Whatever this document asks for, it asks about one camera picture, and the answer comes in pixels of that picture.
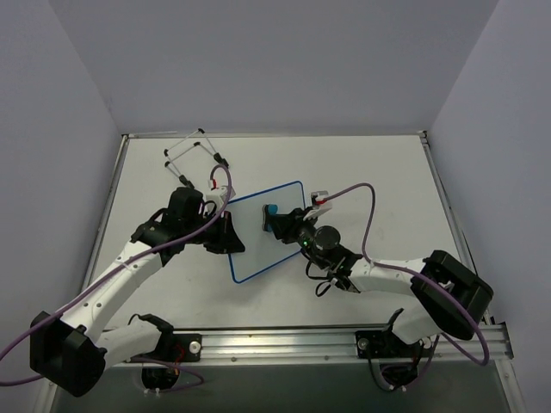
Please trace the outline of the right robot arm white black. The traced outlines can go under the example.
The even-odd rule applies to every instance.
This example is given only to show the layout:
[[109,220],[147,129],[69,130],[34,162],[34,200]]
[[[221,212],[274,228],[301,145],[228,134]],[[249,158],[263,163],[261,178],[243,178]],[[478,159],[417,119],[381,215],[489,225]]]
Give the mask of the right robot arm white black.
[[396,311],[382,334],[390,354],[400,355],[427,336],[444,333],[470,340],[492,301],[493,290],[451,254],[434,250],[428,257],[400,261],[367,260],[345,248],[338,230],[317,226],[310,208],[279,213],[263,207],[263,229],[284,243],[295,243],[309,266],[322,271],[318,296],[327,287],[347,293],[391,293],[416,299],[410,310]]

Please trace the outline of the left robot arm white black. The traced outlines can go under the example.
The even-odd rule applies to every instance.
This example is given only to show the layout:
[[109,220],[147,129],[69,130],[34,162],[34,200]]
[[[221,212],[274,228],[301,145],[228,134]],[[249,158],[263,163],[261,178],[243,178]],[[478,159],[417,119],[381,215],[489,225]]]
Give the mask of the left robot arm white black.
[[82,397],[113,365],[148,356],[166,362],[175,347],[174,328],[152,314],[107,330],[107,323],[133,293],[188,244],[213,254],[245,251],[226,212],[228,186],[206,194],[187,187],[139,225],[113,263],[60,315],[40,313],[31,323],[30,366],[46,379]]

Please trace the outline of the blue whiteboard eraser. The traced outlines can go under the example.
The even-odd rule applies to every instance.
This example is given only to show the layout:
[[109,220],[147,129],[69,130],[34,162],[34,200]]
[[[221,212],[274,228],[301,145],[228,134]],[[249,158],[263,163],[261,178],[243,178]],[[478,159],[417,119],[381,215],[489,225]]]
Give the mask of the blue whiteboard eraser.
[[265,204],[263,206],[263,231],[272,232],[271,220],[277,215],[278,206],[275,204]]

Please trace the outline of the blue framed whiteboard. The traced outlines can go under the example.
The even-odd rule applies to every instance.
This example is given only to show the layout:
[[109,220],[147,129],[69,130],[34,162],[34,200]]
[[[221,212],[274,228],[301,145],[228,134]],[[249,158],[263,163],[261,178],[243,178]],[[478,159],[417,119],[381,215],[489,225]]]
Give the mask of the blue framed whiteboard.
[[245,246],[245,252],[228,256],[232,280],[242,284],[286,260],[299,255],[297,244],[284,244],[271,231],[263,229],[263,207],[273,213],[287,214],[306,207],[302,182],[293,181],[229,201],[233,228]]

